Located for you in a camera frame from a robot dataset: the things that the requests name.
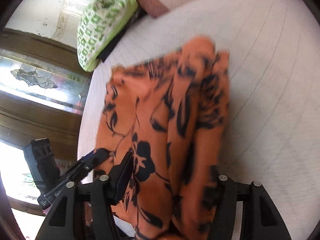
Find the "metal screw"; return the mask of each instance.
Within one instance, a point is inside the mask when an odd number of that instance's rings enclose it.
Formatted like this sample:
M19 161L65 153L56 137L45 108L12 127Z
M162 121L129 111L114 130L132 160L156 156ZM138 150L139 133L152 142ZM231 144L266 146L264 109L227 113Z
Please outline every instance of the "metal screw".
M109 179L109 176L108 175L101 175L100 178L99 178L101 181L106 181Z
M72 188L75 185L75 183L73 181L69 181L66 186L67 188Z
M226 180L228 179L228 177L227 177L226 175L220 175L220 176L219 176L219 179L220 179L221 181L226 181Z
M255 180L255 181L253 181L253 185L255 185L256 187L260 187L262 184L260 181Z

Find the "cushion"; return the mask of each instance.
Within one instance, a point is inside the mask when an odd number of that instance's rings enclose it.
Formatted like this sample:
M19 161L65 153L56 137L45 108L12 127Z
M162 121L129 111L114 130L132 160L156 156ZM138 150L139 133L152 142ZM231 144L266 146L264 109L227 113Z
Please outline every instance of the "cushion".
M136 0L95 0L84 9L77 32L77 54L85 71L95 69L97 56L124 28L137 7Z
M260 180L292 239L307 239L320 217L320 27L301 0L196 0L137 22L93 73L78 157L94 149L111 66L165 54L197 34L230 50L220 172Z

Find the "black plastic bracket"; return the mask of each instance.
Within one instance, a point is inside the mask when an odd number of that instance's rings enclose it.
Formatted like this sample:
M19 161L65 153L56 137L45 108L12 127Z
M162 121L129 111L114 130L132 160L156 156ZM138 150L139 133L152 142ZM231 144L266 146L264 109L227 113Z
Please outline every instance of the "black plastic bracket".
M110 156L109 154L110 152L106 149L97 149L95 153L92 151L78 160L63 176L59 177L55 188L38 197L40 207L43 210L49 208L69 181L79 183L94 167L103 163Z
M83 185L69 181L54 201L36 240L85 240L84 202L91 203L94 239L120 240L110 205L122 199L132 170L132 153L127 152L109 175Z
M240 240L291 240L278 209L261 183L236 183L221 175L218 186L223 188L223 194L208 240L231 240L237 201L243 202Z

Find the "stained glass window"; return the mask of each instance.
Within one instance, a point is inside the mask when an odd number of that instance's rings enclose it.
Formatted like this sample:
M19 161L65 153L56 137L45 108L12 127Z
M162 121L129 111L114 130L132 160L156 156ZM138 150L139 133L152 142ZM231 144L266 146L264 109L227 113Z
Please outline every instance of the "stained glass window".
M90 78L0 49L0 90L82 115Z

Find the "orange dress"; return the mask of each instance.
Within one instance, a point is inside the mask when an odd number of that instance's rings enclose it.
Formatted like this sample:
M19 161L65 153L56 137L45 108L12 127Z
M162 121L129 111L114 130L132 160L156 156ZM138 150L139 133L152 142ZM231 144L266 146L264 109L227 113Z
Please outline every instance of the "orange dress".
M228 52L196 37L113 72L96 141L111 156L96 171L108 174L132 150L132 177L112 211L132 224L136 239L207 238L228 117L228 63Z

